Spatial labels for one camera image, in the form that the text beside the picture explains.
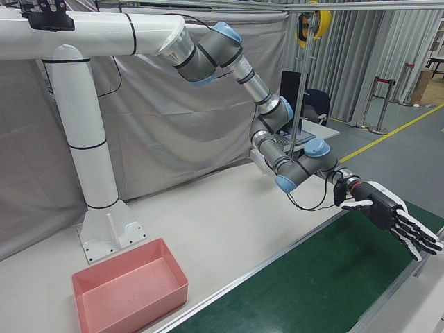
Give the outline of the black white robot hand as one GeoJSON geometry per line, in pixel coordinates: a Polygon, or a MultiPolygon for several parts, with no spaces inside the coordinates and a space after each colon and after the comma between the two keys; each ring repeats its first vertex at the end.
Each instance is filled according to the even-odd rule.
{"type": "Polygon", "coordinates": [[[344,210],[356,210],[380,230],[397,239],[420,262],[420,251],[437,255],[443,250],[439,237],[409,214],[405,202],[378,182],[357,182],[351,186],[352,202],[340,204],[344,210]]]}

